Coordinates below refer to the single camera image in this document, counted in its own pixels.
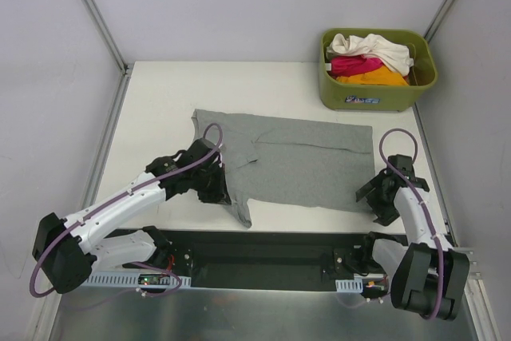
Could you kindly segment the left aluminium frame post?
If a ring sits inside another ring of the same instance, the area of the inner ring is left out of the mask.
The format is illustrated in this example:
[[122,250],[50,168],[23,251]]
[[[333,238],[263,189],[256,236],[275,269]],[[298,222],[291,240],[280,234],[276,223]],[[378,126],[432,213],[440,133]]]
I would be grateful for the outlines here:
[[116,67],[125,75],[129,71],[129,64],[124,59],[113,35],[111,34],[95,0],[81,0],[88,15],[90,16],[97,32],[100,34],[110,56],[114,60]]

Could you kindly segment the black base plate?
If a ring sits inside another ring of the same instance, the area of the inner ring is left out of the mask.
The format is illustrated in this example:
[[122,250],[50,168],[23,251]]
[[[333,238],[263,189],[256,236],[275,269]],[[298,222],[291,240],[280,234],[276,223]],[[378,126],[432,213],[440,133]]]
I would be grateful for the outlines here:
[[148,264],[188,277],[193,287],[334,291],[338,280],[381,280],[383,269],[362,250],[361,233],[206,232],[164,230],[165,256]]

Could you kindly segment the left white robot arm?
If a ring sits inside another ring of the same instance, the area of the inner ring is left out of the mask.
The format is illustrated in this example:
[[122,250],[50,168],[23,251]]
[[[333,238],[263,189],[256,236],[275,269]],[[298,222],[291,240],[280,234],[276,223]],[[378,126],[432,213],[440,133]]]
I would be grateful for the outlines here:
[[154,226],[125,236],[111,234],[135,216],[174,196],[193,190],[206,204],[230,204],[221,160],[222,144],[204,137],[186,150],[158,157],[128,186],[111,197],[63,218],[43,217],[33,247],[36,267],[30,294],[41,297],[35,282],[44,272],[50,292],[65,294],[80,287],[101,268],[139,264],[164,274],[179,265],[176,250]]

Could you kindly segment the white t shirt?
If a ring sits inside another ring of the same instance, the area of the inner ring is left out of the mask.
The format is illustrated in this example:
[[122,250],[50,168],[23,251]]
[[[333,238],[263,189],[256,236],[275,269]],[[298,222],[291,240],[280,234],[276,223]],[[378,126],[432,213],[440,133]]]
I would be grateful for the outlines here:
[[407,46],[393,43],[382,35],[368,34],[362,38],[350,35],[345,38],[343,34],[336,34],[330,45],[326,48],[328,57],[354,57],[377,58],[392,72],[407,76],[414,65]]

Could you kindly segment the orange t shirt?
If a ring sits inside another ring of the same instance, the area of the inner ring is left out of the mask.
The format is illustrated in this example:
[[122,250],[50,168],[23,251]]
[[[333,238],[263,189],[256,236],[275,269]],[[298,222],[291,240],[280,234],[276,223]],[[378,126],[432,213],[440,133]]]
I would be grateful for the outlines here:
[[392,72],[385,66],[367,73],[361,73],[349,77],[339,76],[335,80],[341,83],[357,85],[388,85],[388,86],[409,85],[407,80],[400,73]]

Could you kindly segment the aluminium rail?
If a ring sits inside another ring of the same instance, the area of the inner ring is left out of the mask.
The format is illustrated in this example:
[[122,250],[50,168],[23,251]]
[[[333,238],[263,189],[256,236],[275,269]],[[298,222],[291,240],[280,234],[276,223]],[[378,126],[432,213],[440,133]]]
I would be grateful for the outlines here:
[[455,251],[464,254],[468,258],[469,261],[468,279],[480,280],[482,278],[481,269],[475,251],[472,248],[455,248]]

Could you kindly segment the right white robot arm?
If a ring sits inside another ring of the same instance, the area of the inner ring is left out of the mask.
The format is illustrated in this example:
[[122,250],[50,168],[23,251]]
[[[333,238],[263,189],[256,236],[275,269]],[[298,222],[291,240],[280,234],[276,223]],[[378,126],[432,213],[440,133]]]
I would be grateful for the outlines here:
[[355,197],[368,203],[378,224],[402,220],[406,240],[369,232],[344,265],[359,275],[385,274],[395,308],[452,321],[458,316],[470,262],[434,226],[429,191],[426,180],[415,175],[412,157],[388,157],[387,167]]

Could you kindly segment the grey t shirt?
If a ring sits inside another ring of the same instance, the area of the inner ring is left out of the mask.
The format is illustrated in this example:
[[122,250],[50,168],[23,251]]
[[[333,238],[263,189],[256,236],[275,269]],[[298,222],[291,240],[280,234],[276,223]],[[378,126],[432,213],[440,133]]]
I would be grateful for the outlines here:
[[375,175],[373,129],[197,109],[197,137],[221,141],[224,209],[252,226],[249,200],[369,213],[355,193]]

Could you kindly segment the pink t shirt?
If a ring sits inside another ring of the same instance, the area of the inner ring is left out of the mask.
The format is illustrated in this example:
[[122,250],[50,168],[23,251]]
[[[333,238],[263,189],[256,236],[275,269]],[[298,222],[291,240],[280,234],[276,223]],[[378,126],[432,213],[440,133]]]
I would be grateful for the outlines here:
[[331,68],[328,72],[336,77],[350,77],[363,73],[369,73],[384,66],[384,63],[375,57],[362,55],[346,57],[334,57],[330,61]]

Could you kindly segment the green plastic bin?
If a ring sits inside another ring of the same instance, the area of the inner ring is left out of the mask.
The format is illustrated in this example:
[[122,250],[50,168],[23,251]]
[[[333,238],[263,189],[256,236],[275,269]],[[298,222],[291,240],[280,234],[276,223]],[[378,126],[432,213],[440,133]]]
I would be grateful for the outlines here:
[[[327,72],[327,47],[336,34],[366,37],[378,34],[385,39],[406,46],[414,60],[408,75],[409,85],[360,85],[342,83]],[[319,96],[329,109],[356,109],[367,111],[398,111],[411,107],[438,79],[438,71],[426,40],[411,30],[333,28],[326,30],[320,40]]]

